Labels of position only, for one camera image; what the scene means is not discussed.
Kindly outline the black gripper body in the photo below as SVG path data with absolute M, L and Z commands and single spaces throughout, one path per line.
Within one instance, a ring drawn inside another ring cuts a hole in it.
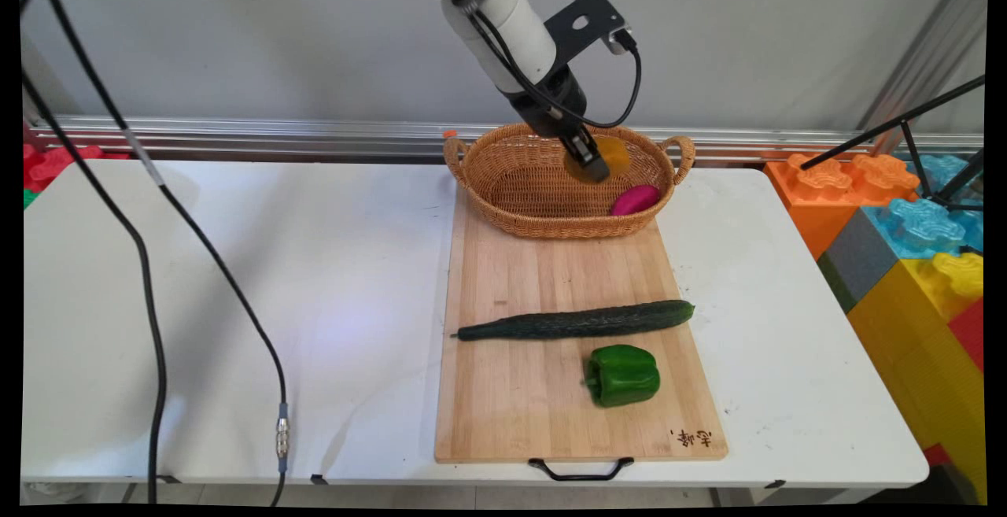
M 569 64 L 553 70 L 533 87 L 521 82 L 518 91 L 503 97 L 536 135 L 572 139 L 584 130 L 586 95 Z

